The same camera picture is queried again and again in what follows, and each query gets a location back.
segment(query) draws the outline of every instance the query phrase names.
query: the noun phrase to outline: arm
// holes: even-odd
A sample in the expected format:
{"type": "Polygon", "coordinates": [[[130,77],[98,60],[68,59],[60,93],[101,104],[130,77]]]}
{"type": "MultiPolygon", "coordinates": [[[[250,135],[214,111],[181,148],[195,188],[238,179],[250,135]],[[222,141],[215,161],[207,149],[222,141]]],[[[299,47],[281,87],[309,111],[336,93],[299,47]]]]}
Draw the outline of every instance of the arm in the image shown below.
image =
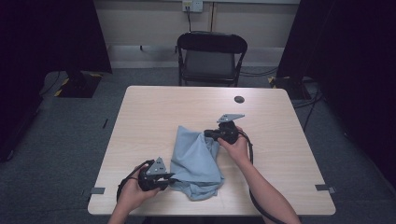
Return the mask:
{"type": "MultiPolygon", "coordinates": [[[[285,222],[300,223],[294,209],[291,207],[286,198],[275,189],[253,166],[248,158],[248,142],[243,136],[230,145],[223,139],[218,139],[235,164],[239,167],[244,175],[250,190],[260,207],[271,216],[285,222]]],[[[263,217],[265,223],[273,223],[266,217],[263,217]]]]}
{"type": "MultiPolygon", "coordinates": [[[[137,178],[139,173],[140,170],[134,173],[133,177],[137,178]]],[[[119,200],[107,224],[125,223],[130,212],[140,206],[145,200],[157,195],[159,191],[160,189],[143,191],[137,184],[136,179],[128,180],[122,188],[119,200]]]]}

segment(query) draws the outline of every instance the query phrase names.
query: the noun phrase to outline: chair backrest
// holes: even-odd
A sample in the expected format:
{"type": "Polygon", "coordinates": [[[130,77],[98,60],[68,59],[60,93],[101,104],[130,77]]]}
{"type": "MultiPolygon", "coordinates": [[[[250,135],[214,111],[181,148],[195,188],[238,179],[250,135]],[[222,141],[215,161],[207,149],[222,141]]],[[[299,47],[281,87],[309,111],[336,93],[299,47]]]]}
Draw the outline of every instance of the chair backrest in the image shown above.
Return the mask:
{"type": "Polygon", "coordinates": [[[178,49],[245,54],[248,43],[239,35],[192,31],[177,40],[178,49]]]}

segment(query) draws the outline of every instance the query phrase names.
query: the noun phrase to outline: electrical outlet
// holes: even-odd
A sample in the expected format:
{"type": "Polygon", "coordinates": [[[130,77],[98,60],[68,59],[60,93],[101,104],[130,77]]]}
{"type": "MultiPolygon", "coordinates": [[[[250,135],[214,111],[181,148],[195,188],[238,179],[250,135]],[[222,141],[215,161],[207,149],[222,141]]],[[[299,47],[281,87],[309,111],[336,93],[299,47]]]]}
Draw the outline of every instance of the electrical outlet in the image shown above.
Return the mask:
{"type": "Polygon", "coordinates": [[[202,0],[192,2],[192,11],[193,12],[202,12],[203,10],[204,10],[204,3],[202,0]]]}
{"type": "Polygon", "coordinates": [[[192,11],[192,1],[182,1],[181,2],[181,10],[182,11],[187,11],[187,7],[190,8],[190,11],[192,11]]]}

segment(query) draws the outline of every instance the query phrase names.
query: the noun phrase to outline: black cable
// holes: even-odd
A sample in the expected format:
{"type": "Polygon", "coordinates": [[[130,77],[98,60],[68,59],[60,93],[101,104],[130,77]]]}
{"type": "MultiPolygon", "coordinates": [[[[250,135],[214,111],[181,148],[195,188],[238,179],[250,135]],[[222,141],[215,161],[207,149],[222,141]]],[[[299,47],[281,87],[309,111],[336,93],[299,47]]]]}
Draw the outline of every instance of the black cable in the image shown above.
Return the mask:
{"type": "Polygon", "coordinates": [[[61,75],[61,71],[58,71],[58,76],[56,77],[55,81],[52,83],[52,85],[50,85],[50,87],[48,89],[46,89],[45,91],[39,93],[40,96],[43,96],[44,94],[46,94],[50,89],[52,89],[52,87],[55,85],[55,83],[58,81],[59,76],[61,75]]]}
{"type": "Polygon", "coordinates": [[[293,108],[294,108],[294,109],[298,109],[298,108],[302,108],[302,107],[306,107],[306,106],[315,104],[315,103],[319,102],[322,98],[323,98],[323,94],[321,94],[321,95],[319,96],[319,98],[316,99],[316,100],[315,100],[315,99],[314,99],[314,100],[310,100],[308,103],[306,103],[306,102],[304,102],[304,103],[299,103],[299,104],[297,104],[297,105],[294,105],[293,108]]]}
{"type": "MultiPolygon", "coordinates": [[[[248,154],[250,157],[250,162],[251,164],[253,164],[253,144],[251,144],[250,139],[248,138],[248,135],[246,133],[244,133],[243,131],[238,130],[238,132],[240,134],[242,134],[242,136],[244,136],[247,139],[247,145],[248,145],[248,154]]],[[[270,214],[268,214],[264,209],[262,209],[262,207],[259,205],[259,203],[257,203],[256,199],[253,196],[253,193],[251,192],[251,190],[248,190],[249,195],[250,195],[250,199],[253,202],[253,205],[256,207],[256,209],[265,217],[267,217],[268,219],[270,219],[271,221],[275,222],[276,224],[285,224],[283,221],[277,219],[276,217],[271,216],[270,214]]]]}
{"type": "Polygon", "coordinates": [[[122,188],[126,184],[126,182],[128,182],[128,180],[130,180],[130,179],[137,179],[137,178],[133,177],[134,173],[136,173],[138,170],[140,170],[140,168],[142,168],[148,162],[149,161],[145,161],[142,164],[136,166],[136,168],[134,168],[134,170],[129,175],[127,175],[124,179],[122,179],[121,183],[119,184],[119,188],[117,189],[117,197],[116,197],[117,201],[119,200],[122,188]]]}
{"type": "Polygon", "coordinates": [[[213,10],[211,10],[212,11],[212,15],[211,15],[211,18],[210,18],[210,30],[211,31],[214,30],[213,21],[215,20],[215,12],[216,12],[216,10],[214,9],[215,8],[215,3],[214,2],[212,2],[212,8],[213,8],[213,10]]]}
{"type": "Polygon", "coordinates": [[[277,67],[273,68],[271,70],[268,70],[266,72],[263,72],[263,73],[249,73],[249,72],[241,71],[240,72],[240,74],[241,74],[240,76],[242,76],[242,77],[265,77],[265,76],[268,76],[268,75],[271,75],[271,74],[275,73],[276,70],[277,70],[277,67]]]}
{"type": "Polygon", "coordinates": [[[187,19],[189,19],[189,26],[191,32],[190,7],[186,7],[186,11],[187,11],[187,19]]]}
{"type": "Polygon", "coordinates": [[[318,85],[318,88],[317,88],[317,94],[315,95],[315,98],[314,98],[314,102],[313,102],[313,104],[312,104],[312,107],[311,107],[311,109],[309,110],[309,113],[308,113],[308,116],[306,116],[306,119],[305,119],[305,124],[304,124],[304,127],[303,127],[303,131],[305,132],[305,129],[306,129],[306,125],[308,124],[308,121],[309,121],[309,118],[311,117],[311,114],[312,114],[312,111],[314,110],[314,107],[315,107],[315,104],[317,103],[317,98],[318,98],[318,93],[319,93],[319,85],[318,85]]]}

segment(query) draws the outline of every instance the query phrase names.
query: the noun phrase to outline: gray carpet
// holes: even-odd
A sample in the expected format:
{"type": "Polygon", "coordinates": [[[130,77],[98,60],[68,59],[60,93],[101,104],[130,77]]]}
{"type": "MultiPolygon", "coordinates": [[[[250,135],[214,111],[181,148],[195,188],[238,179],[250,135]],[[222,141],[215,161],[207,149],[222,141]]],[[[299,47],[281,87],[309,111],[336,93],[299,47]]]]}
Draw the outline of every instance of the gray carpet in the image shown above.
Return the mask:
{"type": "MultiPolygon", "coordinates": [[[[243,68],[252,73],[270,69],[243,68]]],[[[113,72],[102,78],[91,99],[53,97],[65,73],[43,96],[14,158],[0,163],[1,224],[107,222],[106,216],[90,215],[87,206],[126,88],[177,85],[176,68],[113,72]]],[[[57,72],[48,74],[43,91],[57,76],[57,72]]],[[[316,85],[307,84],[312,94],[316,85]]],[[[269,84],[267,77],[241,77],[239,87],[269,88],[269,84]]],[[[310,108],[296,109],[302,125],[310,108]]],[[[303,223],[396,223],[393,189],[365,154],[344,136],[342,124],[325,100],[316,104],[305,135],[327,185],[336,189],[332,198],[337,212],[331,217],[303,217],[303,223]]],[[[141,223],[142,219],[130,217],[128,223],[141,223]]],[[[247,221],[262,223],[259,218],[244,217],[217,218],[215,223],[247,221]]]]}

